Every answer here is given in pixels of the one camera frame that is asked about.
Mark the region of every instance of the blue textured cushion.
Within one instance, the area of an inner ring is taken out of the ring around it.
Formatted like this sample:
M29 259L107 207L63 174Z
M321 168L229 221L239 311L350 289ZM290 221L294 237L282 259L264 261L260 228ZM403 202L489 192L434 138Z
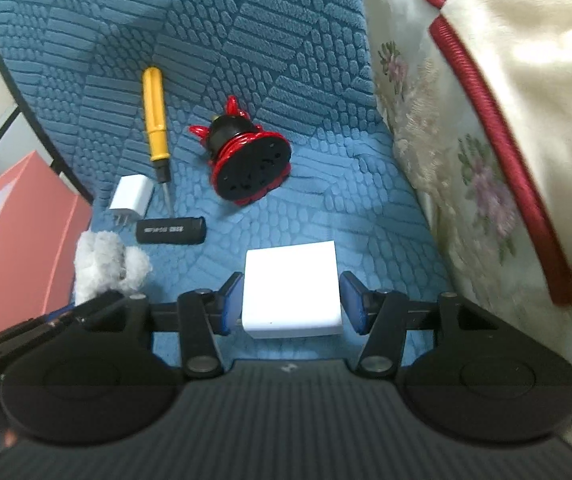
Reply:
M118 178L153 176L144 142L141 70L164 75L177 216L205 216L197 247L147 246L146 292L171 301L219 288L252 248L333 239L339 270L372 288L434 300L448 288L413 190L392 159L372 94L362 0L0 0L0 55L64 160L95 195L93 230ZM249 207L224 203L205 153L186 131L229 94L293 144L291 177ZM163 215L155 192L149 216ZM132 230L122 232L134 243ZM222 341L239 356L354 356L362 339ZM415 350L429 344L418 337ZM176 360L176 340L156 349Z

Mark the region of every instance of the red spiky decoration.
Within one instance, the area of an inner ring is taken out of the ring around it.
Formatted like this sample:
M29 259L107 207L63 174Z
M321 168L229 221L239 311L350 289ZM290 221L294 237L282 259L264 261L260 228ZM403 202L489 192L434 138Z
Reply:
M237 205L247 205L279 187L290 174L291 149L277 132L254 124L236 97L230 96L224 114L210 126L188 127L210 153L215 192Z

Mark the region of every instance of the white cotton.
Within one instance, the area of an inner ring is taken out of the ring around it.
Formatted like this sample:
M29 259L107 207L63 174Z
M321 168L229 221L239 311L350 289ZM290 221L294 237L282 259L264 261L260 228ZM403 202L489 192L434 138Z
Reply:
M117 234L83 232L75 254L75 304L108 290L131 294L151 270L147 254L138 247L126 247Z

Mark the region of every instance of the black usb drive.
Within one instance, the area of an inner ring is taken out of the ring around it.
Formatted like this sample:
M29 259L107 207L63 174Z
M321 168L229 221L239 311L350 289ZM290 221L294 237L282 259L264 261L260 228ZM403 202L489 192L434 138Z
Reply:
M197 245L206 239L206 219L153 218L140 220L135 229L140 244Z

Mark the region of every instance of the black circular pad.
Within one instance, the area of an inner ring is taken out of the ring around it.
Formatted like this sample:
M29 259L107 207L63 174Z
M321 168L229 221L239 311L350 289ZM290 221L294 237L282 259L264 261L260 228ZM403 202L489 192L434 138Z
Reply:
M290 145L278 137L260 137L239 148L221 165L217 193L225 200L244 200L262 190L286 169Z
M524 335L487 332L446 339L410 366L404 391L418 415L453 436L495 444L541 438L568 422L572 366Z
M89 446L156 421L173 402L176 382L163 361L137 342L71 326L8 367L0 401L22 434Z

